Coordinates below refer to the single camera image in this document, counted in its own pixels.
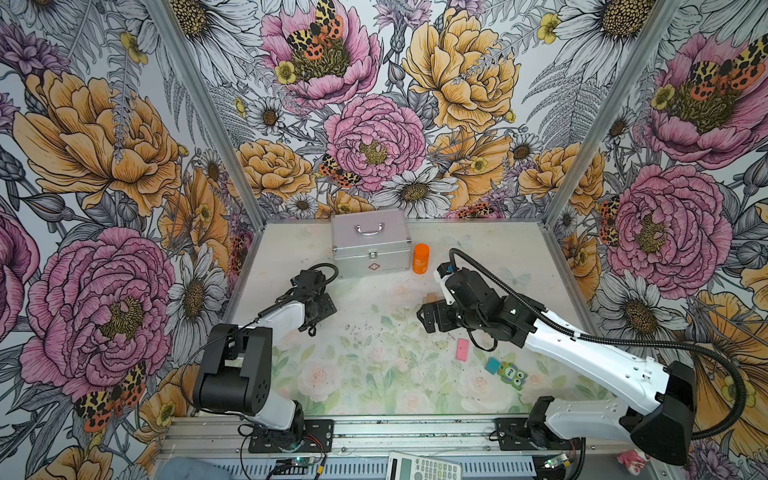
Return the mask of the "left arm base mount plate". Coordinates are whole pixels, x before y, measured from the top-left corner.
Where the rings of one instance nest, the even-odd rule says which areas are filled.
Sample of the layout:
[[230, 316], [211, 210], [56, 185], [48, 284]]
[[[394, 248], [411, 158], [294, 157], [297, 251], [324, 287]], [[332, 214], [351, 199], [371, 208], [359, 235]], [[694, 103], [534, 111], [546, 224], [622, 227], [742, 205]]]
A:
[[257, 426], [248, 435], [252, 454], [330, 453], [334, 438], [333, 420], [309, 419], [295, 422], [288, 430]]

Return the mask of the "natural wood block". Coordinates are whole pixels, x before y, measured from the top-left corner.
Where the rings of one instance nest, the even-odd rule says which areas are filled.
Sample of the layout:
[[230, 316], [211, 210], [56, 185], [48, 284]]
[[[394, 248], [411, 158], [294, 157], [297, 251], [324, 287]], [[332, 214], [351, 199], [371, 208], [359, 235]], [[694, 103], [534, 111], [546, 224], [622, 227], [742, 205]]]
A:
[[443, 300], [443, 298], [441, 296], [437, 295], [436, 293], [428, 293], [423, 298], [422, 305], [423, 306], [434, 305], [434, 304], [437, 304], [437, 303], [441, 302], [442, 300]]

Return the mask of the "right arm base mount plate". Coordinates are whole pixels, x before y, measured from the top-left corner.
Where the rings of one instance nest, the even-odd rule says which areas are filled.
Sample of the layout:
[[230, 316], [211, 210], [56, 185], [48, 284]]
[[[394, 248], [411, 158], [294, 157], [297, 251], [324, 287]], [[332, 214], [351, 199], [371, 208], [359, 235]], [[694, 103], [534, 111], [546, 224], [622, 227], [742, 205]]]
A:
[[543, 421], [528, 417], [502, 417], [494, 420], [494, 430], [488, 435], [502, 451], [566, 450], [579, 451], [582, 440], [564, 439], [555, 435]]

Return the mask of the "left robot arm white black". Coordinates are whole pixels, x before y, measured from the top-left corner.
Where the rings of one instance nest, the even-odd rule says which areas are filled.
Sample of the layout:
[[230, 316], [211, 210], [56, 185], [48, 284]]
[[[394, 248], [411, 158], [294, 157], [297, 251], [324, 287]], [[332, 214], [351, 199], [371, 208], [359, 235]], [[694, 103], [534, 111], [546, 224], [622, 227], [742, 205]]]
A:
[[313, 265], [292, 278], [291, 287], [250, 323], [214, 326], [201, 348], [191, 405], [301, 435], [301, 406], [272, 388], [273, 343], [294, 331], [317, 334], [317, 325], [337, 312], [326, 288], [338, 275], [331, 263]]

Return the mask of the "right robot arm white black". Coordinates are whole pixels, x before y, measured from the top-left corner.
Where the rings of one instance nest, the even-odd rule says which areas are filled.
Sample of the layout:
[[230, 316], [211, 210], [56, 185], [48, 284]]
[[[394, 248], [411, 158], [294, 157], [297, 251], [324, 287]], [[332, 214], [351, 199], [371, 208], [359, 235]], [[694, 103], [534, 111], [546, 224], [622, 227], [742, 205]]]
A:
[[443, 263], [434, 277], [444, 297], [418, 310], [427, 332], [483, 331], [497, 342], [553, 359], [612, 395], [594, 401], [542, 396], [519, 436], [541, 448], [582, 437], [626, 441], [666, 464], [686, 463], [696, 410], [695, 375], [687, 365], [664, 366], [590, 342], [543, 304], [525, 295], [499, 295], [476, 271]]

